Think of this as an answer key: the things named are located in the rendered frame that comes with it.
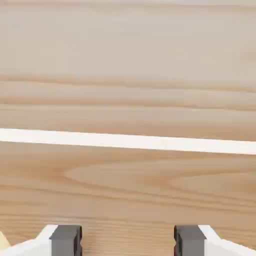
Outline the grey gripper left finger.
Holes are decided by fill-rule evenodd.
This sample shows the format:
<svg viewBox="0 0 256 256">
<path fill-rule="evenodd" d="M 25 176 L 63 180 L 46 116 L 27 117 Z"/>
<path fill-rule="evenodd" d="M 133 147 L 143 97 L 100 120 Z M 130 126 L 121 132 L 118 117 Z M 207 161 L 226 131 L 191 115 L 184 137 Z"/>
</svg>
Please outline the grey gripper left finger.
<svg viewBox="0 0 256 256">
<path fill-rule="evenodd" d="M 2 250 L 2 256 L 83 256 L 82 227 L 48 224 L 34 239 Z"/>
</svg>

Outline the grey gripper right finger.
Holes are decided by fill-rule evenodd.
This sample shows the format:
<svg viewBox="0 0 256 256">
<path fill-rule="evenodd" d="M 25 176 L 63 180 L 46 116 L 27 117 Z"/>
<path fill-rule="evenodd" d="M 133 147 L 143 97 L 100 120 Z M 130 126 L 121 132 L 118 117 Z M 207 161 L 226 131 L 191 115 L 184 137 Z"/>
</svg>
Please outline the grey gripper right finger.
<svg viewBox="0 0 256 256">
<path fill-rule="evenodd" d="M 256 250 L 222 239 L 210 225 L 175 225 L 173 256 L 256 256 Z"/>
</svg>

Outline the light wood cabinet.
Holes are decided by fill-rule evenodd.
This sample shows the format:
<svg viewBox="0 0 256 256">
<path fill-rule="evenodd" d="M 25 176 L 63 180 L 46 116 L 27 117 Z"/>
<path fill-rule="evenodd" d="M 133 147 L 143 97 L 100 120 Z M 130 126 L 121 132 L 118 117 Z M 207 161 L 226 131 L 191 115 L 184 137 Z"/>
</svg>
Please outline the light wood cabinet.
<svg viewBox="0 0 256 256">
<path fill-rule="evenodd" d="M 256 155 L 256 0 L 0 0 L 0 142 Z"/>
</svg>

